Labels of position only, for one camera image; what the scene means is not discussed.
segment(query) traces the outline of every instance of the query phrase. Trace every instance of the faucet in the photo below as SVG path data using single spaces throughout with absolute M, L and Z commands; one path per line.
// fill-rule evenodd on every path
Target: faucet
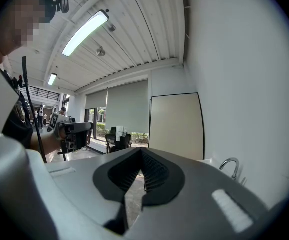
M 236 178 L 237 178 L 237 172 L 238 172 L 238 169 L 239 169 L 239 160 L 237 158 L 228 158 L 226 161 L 224 161 L 221 166 L 220 166 L 220 170 L 222 170 L 227 163 L 230 163 L 230 162 L 235 162 L 235 169 L 234 169 L 234 173 L 232 175 L 232 178 L 233 180 L 235 181 Z

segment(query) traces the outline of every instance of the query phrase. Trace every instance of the fluorescent light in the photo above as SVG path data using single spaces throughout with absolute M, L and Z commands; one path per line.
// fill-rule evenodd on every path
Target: fluorescent light
M 51 76 L 50 76 L 48 85 L 52 86 L 54 84 L 54 81 L 56 80 L 56 78 L 57 78 L 57 74 L 52 73 Z
M 74 50 L 85 40 L 93 31 L 106 23 L 109 16 L 103 11 L 98 11 L 91 17 L 78 31 L 64 48 L 62 54 L 69 57 Z

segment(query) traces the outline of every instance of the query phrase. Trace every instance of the railing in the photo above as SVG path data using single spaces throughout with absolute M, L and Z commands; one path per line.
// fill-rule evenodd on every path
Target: railing
M 20 91 L 24 94 L 27 94 L 26 88 L 20 88 Z M 42 90 L 36 87 L 29 86 L 29 94 L 31 96 L 37 96 L 37 97 L 42 97 L 50 100 L 59 100 L 59 93 L 47 91 L 47 90 Z

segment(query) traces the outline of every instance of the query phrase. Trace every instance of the whiteboard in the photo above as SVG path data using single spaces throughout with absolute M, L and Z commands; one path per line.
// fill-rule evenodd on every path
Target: whiteboard
M 149 148 L 203 159 L 204 127 L 197 93 L 152 97 Z

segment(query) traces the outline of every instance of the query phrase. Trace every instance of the roller blind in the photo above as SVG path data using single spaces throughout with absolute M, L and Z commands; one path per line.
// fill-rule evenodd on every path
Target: roller blind
M 86 97 L 85 109 L 102 108 L 106 106 L 107 90 L 99 91 Z
M 106 107 L 106 129 L 124 126 L 129 133 L 149 133 L 148 81 L 111 88 Z

